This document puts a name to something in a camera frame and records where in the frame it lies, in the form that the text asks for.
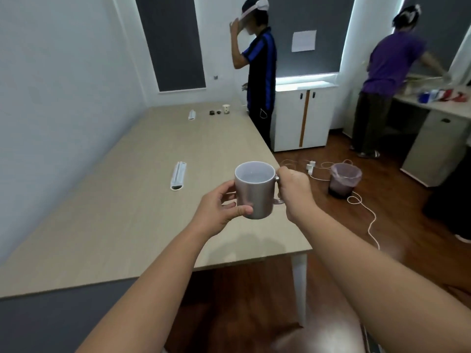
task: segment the table leg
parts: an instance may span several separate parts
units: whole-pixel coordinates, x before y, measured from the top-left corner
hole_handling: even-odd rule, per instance
[[[300,326],[306,326],[306,272],[308,267],[308,255],[297,254],[291,256],[293,270],[294,291],[296,293],[296,308]]]

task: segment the tabletop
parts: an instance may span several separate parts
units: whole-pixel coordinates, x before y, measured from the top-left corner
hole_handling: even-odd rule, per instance
[[[457,92],[463,92],[465,94],[471,94],[471,88],[466,86],[454,87],[454,96]],[[423,104],[417,101],[417,95],[396,95],[395,99],[405,102],[407,104],[415,105],[424,109],[437,110],[439,112],[445,112],[447,114],[459,116],[461,118],[471,119],[471,100],[468,102],[456,102],[456,101],[432,101],[427,104]]]
[[[149,109],[0,266],[0,297],[138,277],[237,165],[260,160],[277,168],[246,112],[235,106],[209,115],[221,107]],[[192,109],[196,119],[188,120]],[[178,161],[187,163],[185,183],[172,191]],[[195,270],[308,251],[285,210],[232,220],[206,243]]]

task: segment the mug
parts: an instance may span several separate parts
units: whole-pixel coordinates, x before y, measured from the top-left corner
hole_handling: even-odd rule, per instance
[[[283,200],[273,198],[275,195],[275,182],[279,177],[273,166],[260,161],[245,162],[237,166],[235,173],[235,191],[237,205],[249,205],[253,208],[252,214],[244,217],[249,219],[262,219],[271,214],[274,204],[283,204]]]

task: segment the hair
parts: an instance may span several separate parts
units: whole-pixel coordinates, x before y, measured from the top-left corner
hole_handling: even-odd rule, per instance
[[[251,8],[253,5],[255,5],[259,0],[247,0],[244,2],[244,5],[242,6],[242,13],[247,11],[249,8]],[[257,23],[257,26],[261,25],[268,25],[268,12],[267,11],[261,11],[255,9],[252,11],[250,14],[253,15],[255,18],[255,22]]]
[[[410,26],[415,27],[417,21],[419,21],[420,14],[420,5],[406,7],[396,17],[394,17],[392,20],[392,25],[397,29]]]

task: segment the paper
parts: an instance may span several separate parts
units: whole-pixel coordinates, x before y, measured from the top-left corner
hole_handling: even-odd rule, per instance
[[[314,31],[303,31],[293,33],[293,42],[291,45],[291,52],[304,52],[315,50],[315,34]]]

